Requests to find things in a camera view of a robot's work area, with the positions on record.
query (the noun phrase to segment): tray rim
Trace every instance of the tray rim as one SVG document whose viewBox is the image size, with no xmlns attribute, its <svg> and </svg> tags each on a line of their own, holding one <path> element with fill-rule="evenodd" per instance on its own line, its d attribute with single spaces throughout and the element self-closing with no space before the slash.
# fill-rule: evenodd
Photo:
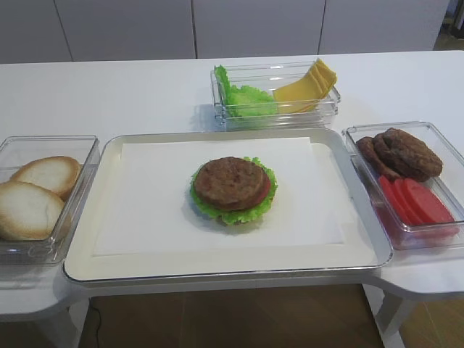
<svg viewBox="0 0 464 348">
<path fill-rule="evenodd" d="M 107 149 L 110 146 L 114 146 L 114 143 L 117 143 L 118 141 L 123 141 L 125 138 L 138 138 L 140 140 L 139 144 L 143 144 L 147 142 L 147 141 L 144 141 L 144 139 L 150 139 L 153 137 L 157 137 L 158 139 L 160 139 L 159 141 L 156 141 L 156 142 L 169 143 L 169 142 L 189 142 L 189 141 L 227 141 L 227 140 L 247 140 L 247 139 L 267 139 L 267 138 L 295 138 L 295 137 L 305 137 L 305 136 L 311 137 L 311 139 L 319 138 L 323 140 L 323 141 L 317 141 L 320 144 L 325 144 L 324 141 L 329 140 L 329 138 L 334 138 L 336 139 L 337 142 L 339 142 L 339 146 L 340 146 L 339 149 L 343 151 L 344 153 L 343 158 L 344 158 L 344 162 L 346 162 L 345 165 L 347 165 L 346 170 L 350 172 L 348 174 L 349 174 L 349 179 L 351 181 L 351 184 L 355 184 L 357 186 L 357 189 L 359 189 L 360 195 L 363 196 L 362 199 L 364 200 L 364 203 L 368 205 L 370 208 L 367 214 L 370 215 L 370 218 L 373 220 L 374 224 L 376 225 L 374 226 L 375 229 L 378 230 L 376 233 L 379 233 L 380 236 L 385 238 L 385 242 L 387 243 L 388 248 L 389 248 L 388 256 L 385 258 L 385 260 L 382 260 L 379 264 L 363 265 L 363 266 L 347 266 L 347 267 L 339 266 L 339 267 L 275 269 L 275 270 L 250 270 L 250 271 L 245 270 L 245 271 L 195 273 L 195 274 L 187 273 L 187 274 L 176 274 L 176 275 L 148 275 L 148 276 L 134 276 L 134 277 L 124 277 L 124 278 L 79 279 L 79 278 L 73 277 L 70 274 L 70 272 L 68 272 L 66 268 L 66 264 L 67 264 L 66 262 L 69 259 L 68 257 L 66 257 L 62 265 L 64 274 L 67 276 L 69 280 L 76 282 L 76 283 L 108 283 L 108 282 L 114 282 L 114 281 L 137 281 L 137 280 L 160 280 L 160 279 L 181 280 L 181 279 L 204 278 L 204 277 L 208 277 L 208 280 L 212 280 L 212 278 L 216 278 L 216 277 L 229 278 L 229 277 L 234 277 L 234 276 L 247 276 L 247 275 L 253 275 L 258 278 L 262 276 L 278 276 L 282 274 L 291 274 L 293 276 L 310 276 L 316 273 L 334 274 L 338 272 L 345 273 L 345 272 L 350 272 L 350 271 L 352 272 L 372 271 L 372 270 L 377 270 L 387 265 L 393 258 L 393 253 L 394 253 L 393 246 L 388 236 L 386 235 L 385 230 L 383 229 L 380 221 L 376 217 L 376 214 L 370 203 L 369 196 L 367 192 L 365 191 L 363 183 L 361 183 L 361 180 L 358 178 L 357 173 L 355 172 L 355 169 L 352 166 L 349 153 L 343 142 L 343 138 L 341 137 L 339 133 L 337 133 L 334 130 L 331 130 L 328 128 L 305 128 L 305 129 L 240 130 L 240 131 L 234 131 L 234 132 L 208 132 L 208 133 L 198 132 L 198 133 L 125 134 L 125 135 L 115 136 L 114 138 L 110 139 L 104 145 L 104 149 L 101 153 L 101 161 L 104 159 L 104 156 L 106 152 L 108 151 Z M 177 141 L 169 140 L 172 138 L 179 138 L 179 139 Z M 336 164 L 337 164 L 338 169 L 342 172 L 341 165 L 339 164 L 338 160 L 336 161 Z M 352 192 L 351 192 L 352 186 L 350 187 L 344 173 L 342 177 L 343 177 L 344 183 L 347 185 L 347 188 L 349 189 L 350 197 L 352 201 L 354 201 L 355 198 L 353 197 Z M 355 204 L 355 209 L 356 209 L 357 214 L 359 215 L 360 220 L 362 221 L 362 224 L 365 225 L 365 221 L 361 218 L 361 215 L 366 214 L 366 211 L 362 210 L 360 212 L 358 208 L 356 207 L 356 204 Z M 374 228 L 365 227 L 365 229 L 369 233 L 369 235 L 371 235 L 370 231 L 371 229 L 373 230 Z"/>
</svg>

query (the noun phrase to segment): wooden floor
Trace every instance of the wooden floor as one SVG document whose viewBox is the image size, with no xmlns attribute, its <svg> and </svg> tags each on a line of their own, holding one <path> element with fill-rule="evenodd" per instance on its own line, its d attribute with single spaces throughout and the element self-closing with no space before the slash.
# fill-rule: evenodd
<svg viewBox="0 0 464 348">
<path fill-rule="evenodd" d="M 100 297 L 100 348 L 382 347 L 360 286 Z M 97 348 L 89 309 L 80 348 Z M 419 304 L 406 348 L 464 347 L 464 300 Z M 0 323 L 0 347 L 52 348 L 31 323 Z"/>
</svg>

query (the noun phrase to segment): green lettuce leaf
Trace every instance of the green lettuce leaf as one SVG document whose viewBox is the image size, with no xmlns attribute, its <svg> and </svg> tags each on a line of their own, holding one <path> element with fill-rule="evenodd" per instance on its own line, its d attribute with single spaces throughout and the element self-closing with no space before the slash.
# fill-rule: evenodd
<svg viewBox="0 0 464 348">
<path fill-rule="evenodd" d="M 215 67 L 215 75 L 224 88 L 224 103 L 225 105 L 228 105 L 230 104 L 229 99 L 231 97 L 231 83 L 227 77 L 227 70 L 222 65 L 219 65 L 218 67 Z"/>
<path fill-rule="evenodd" d="M 222 65 L 215 67 L 215 74 L 224 88 L 224 103 L 231 117 L 274 115 L 278 113 L 277 104 L 268 92 L 248 85 L 243 85 L 240 88 L 235 85 L 231 86 L 227 70 Z"/>
<path fill-rule="evenodd" d="M 223 210 L 216 209 L 211 205 L 204 203 L 197 195 L 194 189 L 194 181 L 196 179 L 196 175 L 198 171 L 193 175 L 193 180 L 191 181 L 190 186 L 190 195 L 194 200 L 195 204 L 197 205 L 200 212 L 205 215 L 208 215 L 212 219 L 220 218 L 226 225 L 233 225 L 235 223 L 248 223 L 250 221 L 256 220 L 258 217 L 263 215 L 270 209 L 272 201 L 274 199 L 274 195 L 276 194 L 277 190 L 277 180 L 276 175 L 274 172 L 266 168 L 260 161 L 259 158 L 255 157 L 250 159 L 249 157 L 245 157 L 244 160 L 252 161 L 254 164 L 259 165 L 267 174 L 270 180 L 270 190 L 266 198 L 259 203 L 256 207 L 247 210 L 239 210 L 235 212 L 225 212 Z"/>
</svg>

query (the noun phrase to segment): cheese slice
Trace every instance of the cheese slice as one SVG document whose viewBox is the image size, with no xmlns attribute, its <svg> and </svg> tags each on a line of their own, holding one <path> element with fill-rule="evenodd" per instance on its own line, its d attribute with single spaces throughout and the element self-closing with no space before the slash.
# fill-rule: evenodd
<svg viewBox="0 0 464 348">
<path fill-rule="evenodd" d="M 334 87 L 336 73 L 320 59 L 298 81 L 277 88 L 273 92 L 280 114 L 307 112 L 314 109 L 320 99 L 327 97 Z"/>
</svg>

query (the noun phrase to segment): white bread bun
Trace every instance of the white bread bun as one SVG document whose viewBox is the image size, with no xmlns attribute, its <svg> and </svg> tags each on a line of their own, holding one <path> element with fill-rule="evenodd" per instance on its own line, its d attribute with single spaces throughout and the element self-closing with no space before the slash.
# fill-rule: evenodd
<svg viewBox="0 0 464 348">
<path fill-rule="evenodd" d="M 13 174 L 11 180 L 33 183 L 66 200 L 74 187 L 79 172 L 79 162 L 72 157 L 47 157 L 23 165 Z"/>
<path fill-rule="evenodd" d="M 56 194 L 32 183 L 1 183 L 0 237 L 10 241 L 45 239 L 64 205 Z"/>
</svg>

